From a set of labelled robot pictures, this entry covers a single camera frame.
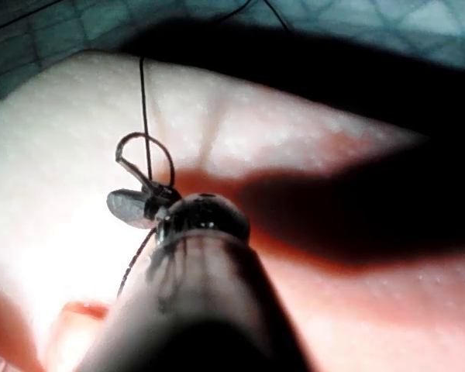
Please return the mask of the right arm needle driver jaw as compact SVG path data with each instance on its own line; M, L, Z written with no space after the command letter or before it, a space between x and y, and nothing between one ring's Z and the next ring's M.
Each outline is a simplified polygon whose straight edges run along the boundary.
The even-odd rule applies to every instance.
M142 171L133 163L129 162L122 154L122 149L115 151L115 162L121 165L127 172L129 172L135 179L138 180L142 185L143 191L154 197L161 197L168 200L170 203L174 203L181 199L181 195L174 188L175 181L175 169L174 162L169 151L164 148L164 154L167 157L170 168L170 180L168 184L162 184L157 181L153 181L149 176L146 176Z
M108 193L106 205L114 217L132 227L147 227L145 205L147 196L142 191L119 189Z

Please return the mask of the right arm needle driver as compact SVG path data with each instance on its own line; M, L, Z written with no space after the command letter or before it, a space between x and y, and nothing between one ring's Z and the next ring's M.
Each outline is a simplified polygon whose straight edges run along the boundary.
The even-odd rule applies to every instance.
M250 240L248 217L229 199L210 193L186 197L151 198L145 206L150 232L143 244L154 239L156 246L195 231L217 231L242 243Z

